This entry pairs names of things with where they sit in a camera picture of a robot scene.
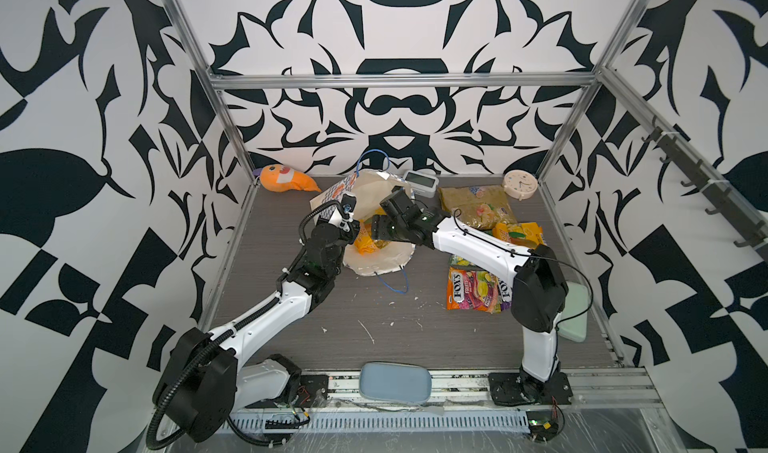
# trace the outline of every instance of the wood grain surface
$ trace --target wood grain surface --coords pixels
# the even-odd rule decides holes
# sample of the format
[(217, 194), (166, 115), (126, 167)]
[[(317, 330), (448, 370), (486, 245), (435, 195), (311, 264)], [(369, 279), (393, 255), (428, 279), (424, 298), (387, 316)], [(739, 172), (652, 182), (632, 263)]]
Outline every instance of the wood grain surface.
[[(326, 189), (337, 180), (327, 177), (317, 182)], [(440, 179), (440, 186), (499, 183), (498, 178)], [(315, 195), (259, 189), (214, 325), (234, 319), (274, 291), (281, 269), (299, 251), (297, 227)], [(417, 198), (428, 205), (438, 202), (437, 195)], [(566, 258), (538, 194), (522, 202), (510, 198), (510, 205), (519, 221), (538, 222), (548, 245), (560, 259)], [(361, 277), (343, 269), (326, 301), (278, 333), (250, 363), (281, 353), (302, 369), (360, 369), (371, 361), (429, 369), (517, 368), (523, 356), (522, 328), (510, 312), (490, 315), (446, 310), (448, 258), (447, 253), (417, 248), (406, 266), (410, 284), (406, 295), (390, 291), (377, 277)], [(565, 267), (563, 271), (569, 279), (576, 278)], [(394, 288), (405, 285), (401, 273), (382, 277)], [(586, 341), (560, 339), (559, 354), (564, 367), (614, 365), (591, 314)]]

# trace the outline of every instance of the white digital timer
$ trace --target white digital timer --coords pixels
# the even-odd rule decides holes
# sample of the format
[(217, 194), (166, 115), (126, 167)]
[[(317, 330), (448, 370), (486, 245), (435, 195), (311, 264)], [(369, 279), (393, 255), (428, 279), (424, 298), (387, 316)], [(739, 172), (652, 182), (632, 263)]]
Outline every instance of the white digital timer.
[(531, 173), (523, 170), (512, 170), (504, 175), (504, 191), (512, 198), (519, 200), (530, 198), (538, 189), (538, 180)]
[(405, 180), (411, 185), (413, 191), (419, 196), (433, 198), (437, 191), (438, 179), (436, 176), (428, 175), (414, 170), (406, 171)]

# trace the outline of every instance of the robotic arm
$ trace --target robotic arm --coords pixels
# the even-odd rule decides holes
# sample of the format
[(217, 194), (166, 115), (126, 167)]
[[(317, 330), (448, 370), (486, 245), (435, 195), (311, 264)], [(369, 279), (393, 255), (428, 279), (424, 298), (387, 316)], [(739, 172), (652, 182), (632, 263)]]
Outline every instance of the robotic arm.
[[(164, 448), (185, 433), (203, 441), (229, 421), (232, 410), (254, 402), (272, 399), (289, 405), (294, 400), (301, 370), (293, 362), (273, 355), (255, 366), (244, 368), (244, 364), (276, 333), (321, 304), (331, 291), (341, 271), (344, 248), (360, 231), (360, 223), (352, 218), (355, 203), (354, 196), (344, 195), (341, 201), (323, 203), (302, 220), (301, 251), (283, 269), (272, 295), (207, 334), (191, 329), (181, 336), (152, 398), (157, 408), (147, 429), (149, 449)], [(374, 239), (454, 253), (496, 275), (502, 295), (512, 289), (512, 313), (523, 327), (524, 356), (509, 405), (532, 403), (544, 396), (558, 371), (554, 327), (568, 292), (552, 250), (543, 245), (528, 250), (473, 233), (440, 208), (418, 208), (402, 188), (393, 189), (381, 206), (386, 216), (374, 216)], [(304, 226), (330, 207), (336, 208), (331, 218), (320, 218), (307, 238)], [(179, 428), (158, 440), (164, 415)], [(255, 442), (258, 440), (246, 440), (259, 444)]]

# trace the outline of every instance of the black and white patterned wallpaper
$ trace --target black and white patterned wallpaper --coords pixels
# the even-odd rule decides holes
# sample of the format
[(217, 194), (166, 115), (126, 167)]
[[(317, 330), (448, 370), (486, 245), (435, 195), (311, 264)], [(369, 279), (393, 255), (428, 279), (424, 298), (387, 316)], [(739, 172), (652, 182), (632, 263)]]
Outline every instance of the black and white patterned wallpaper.
[[(652, 0), (618, 71), (766, 211), (766, 0)], [(768, 448), (768, 265), (605, 89), (547, 177), (596, 300), (689, 448)]]
[(4, 451), (120, 451), (250, 179), (160, 0), (0, 0)]
[[(224, 95), (256, 167), (354, 170), (365, 150), (389, 171), (536, 172), (577, 86), (229, 90)], [(372, 153), (364, 165), (382, 168)]]
[(215, 74), (591, 70), (629, 0), (181, 0)]

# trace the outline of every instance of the orange plush toy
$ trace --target orange plush toy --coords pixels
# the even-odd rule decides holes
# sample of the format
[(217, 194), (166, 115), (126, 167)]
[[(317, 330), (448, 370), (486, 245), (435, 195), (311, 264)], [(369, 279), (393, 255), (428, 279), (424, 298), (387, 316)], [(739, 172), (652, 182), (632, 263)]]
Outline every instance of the orange plush toy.
[(261, 169), (261, 184), (270, 191), (283, 192), (289, 189), (320, 191), (314, 179), (289, 166), (269, 165)]

